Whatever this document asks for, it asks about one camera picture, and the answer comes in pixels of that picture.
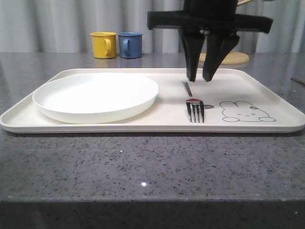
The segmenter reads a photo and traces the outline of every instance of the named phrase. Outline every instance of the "white tray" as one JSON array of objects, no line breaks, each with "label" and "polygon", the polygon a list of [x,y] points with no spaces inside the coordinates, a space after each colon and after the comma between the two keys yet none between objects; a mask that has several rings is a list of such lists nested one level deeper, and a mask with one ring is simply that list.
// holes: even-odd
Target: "white tray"
[{"label": "white tray", "polygon": [[190,123],[181,81],[186,69],[71,69],[49,81],[80,73],[133,73],[153,79],[159,85],[155,103],[145,112],[108,124],[67,124],[43,115],[32,101],[32,93],[0,116],[0,125],[14,133],[88,132],[225,132],[290,133],[305,126],[305,115],[248,74],[218,69],[205,82],[198,70],[190,88],[196,98],[214,106],[205,110],[204,124]]}]

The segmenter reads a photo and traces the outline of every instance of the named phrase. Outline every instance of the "fork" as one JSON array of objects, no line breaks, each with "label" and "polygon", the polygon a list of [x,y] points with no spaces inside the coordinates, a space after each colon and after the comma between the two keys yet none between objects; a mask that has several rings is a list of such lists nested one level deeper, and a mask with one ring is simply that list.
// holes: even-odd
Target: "fork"
[{"label": "fork", "polygon": [[193,97],[192,91],[189,84],[186,81],[182,82],[186,88],[187,93],[189,94],[189,99],[185,100],[187,112],[191,123],[204,123],[204,104],[200,99],[195,99]]}]

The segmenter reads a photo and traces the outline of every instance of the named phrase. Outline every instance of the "plate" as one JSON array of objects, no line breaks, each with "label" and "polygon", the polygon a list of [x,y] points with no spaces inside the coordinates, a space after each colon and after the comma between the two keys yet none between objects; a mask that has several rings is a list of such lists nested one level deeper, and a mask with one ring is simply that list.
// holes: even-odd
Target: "plate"
[{"label": "plate", "polygon": [[46,116],[73,124],[120,121],[147,110],[158,84],[128,73],[77,74],[46,83],[32,96]]}]

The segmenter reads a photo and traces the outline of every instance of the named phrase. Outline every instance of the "curtain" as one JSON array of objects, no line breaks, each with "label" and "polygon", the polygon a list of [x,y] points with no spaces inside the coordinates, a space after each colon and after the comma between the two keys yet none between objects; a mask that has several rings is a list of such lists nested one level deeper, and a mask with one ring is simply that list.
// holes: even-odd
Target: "curtain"
[{"label": "curtain", "polygon": [[[183,0],[0,0],[0,52],[92,52],[94,31],[140,31],[143,52],[183,52],[177,30],[147,28],[147,11],[182,8]],[[237,13],[274,23],[269,34],[238,32],[236,51],[305,51],[305,0],[255,0]]]}]

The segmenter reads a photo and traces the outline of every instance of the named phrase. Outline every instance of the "wooden board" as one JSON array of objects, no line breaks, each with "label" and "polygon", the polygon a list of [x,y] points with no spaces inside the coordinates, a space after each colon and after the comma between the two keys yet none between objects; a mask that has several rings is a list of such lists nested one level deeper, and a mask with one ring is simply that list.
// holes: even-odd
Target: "wooden board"
[{"label": "wooden board", "polygon": [[[202,52],[199,57],[199,61],[205,61],[206,53]],[[230,52],[221,64],[240,64],[249,62],[249,56],[242,52]]]}]

